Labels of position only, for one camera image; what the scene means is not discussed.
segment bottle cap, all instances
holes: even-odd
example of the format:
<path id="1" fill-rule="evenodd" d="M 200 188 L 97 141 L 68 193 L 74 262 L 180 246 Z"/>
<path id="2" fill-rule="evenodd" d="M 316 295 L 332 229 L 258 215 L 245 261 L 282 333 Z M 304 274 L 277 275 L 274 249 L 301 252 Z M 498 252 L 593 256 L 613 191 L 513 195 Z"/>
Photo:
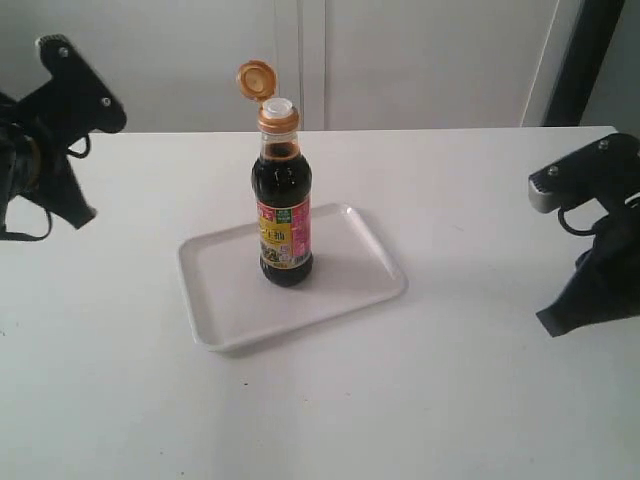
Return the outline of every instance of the bottle cap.
<path id="1" fill-rule="evenodd" d="M 258 102 L 264 102 L 276 92 L 276 72 L 260 60 L 251 60 L 242 65 L 238 69 L 236 82 L 245 97 Z"/>

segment bottle label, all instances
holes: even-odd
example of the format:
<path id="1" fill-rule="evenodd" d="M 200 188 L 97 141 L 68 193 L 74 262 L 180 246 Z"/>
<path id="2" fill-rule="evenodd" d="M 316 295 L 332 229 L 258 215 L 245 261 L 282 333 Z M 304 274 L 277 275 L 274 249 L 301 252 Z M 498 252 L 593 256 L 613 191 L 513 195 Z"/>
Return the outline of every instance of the bottle label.
<path id="1" fill-rule="evenodd" d="M 267 265 L 291 269 L 311 255 L 309 196 L 289 208 L 273 208 L 258 202 L 261 256 Z"/>

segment table surface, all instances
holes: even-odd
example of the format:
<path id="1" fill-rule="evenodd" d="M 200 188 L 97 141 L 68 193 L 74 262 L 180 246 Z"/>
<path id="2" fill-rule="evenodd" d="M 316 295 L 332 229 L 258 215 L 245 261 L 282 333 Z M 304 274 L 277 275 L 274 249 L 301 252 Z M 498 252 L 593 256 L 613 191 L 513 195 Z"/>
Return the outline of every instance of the table surface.
<path id="1" fill-rule="evenodd" d="M 640 478 L 640 322 L 534 315 L 590 240 L 527 176 L 611 131 L 302 133 L 313 203 L 358 208 L 409 288 L 230 356 L 194 344 L 176 252 L 254 221 L 259 135 L 95 136 L 98 217 L 0 245 L 0 478 Z"/>

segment soy sauce bottle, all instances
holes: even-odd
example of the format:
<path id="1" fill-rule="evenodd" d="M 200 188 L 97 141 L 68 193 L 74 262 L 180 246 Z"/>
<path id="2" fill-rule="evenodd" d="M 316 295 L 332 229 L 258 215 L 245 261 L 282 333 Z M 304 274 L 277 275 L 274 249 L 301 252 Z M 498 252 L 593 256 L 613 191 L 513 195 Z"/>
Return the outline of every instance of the soy sauce bottle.
<path id="1" fill-rule="evenodd" d="M 260 224 L 260 267 L 273 283 L 290 287 L 304 280 L 313 266 L 309 194 L 311 168 L 300 153 L 299 115 L 286 98 L 271 98 L 275 72 L 251 61 L 238 72 L 242 93 L 262 103 L 258 128 L 260 156 L 251 172 Z"/>

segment white tray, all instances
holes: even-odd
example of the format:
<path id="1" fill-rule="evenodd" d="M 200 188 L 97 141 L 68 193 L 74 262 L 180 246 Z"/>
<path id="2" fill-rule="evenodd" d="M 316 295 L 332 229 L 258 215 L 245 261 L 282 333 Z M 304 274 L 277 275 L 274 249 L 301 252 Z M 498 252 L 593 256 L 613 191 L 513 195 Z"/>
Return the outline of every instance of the white tray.
<path id="1" fill-rule="evenodd" d="M 258 264 L 257 224 L 192 238 L 178 252 L 196 343 L 228 351 L 393 298 L 405 289 L 397 264 L 358 212 L 311 211 L 313 270 L 293 288 Z"/>

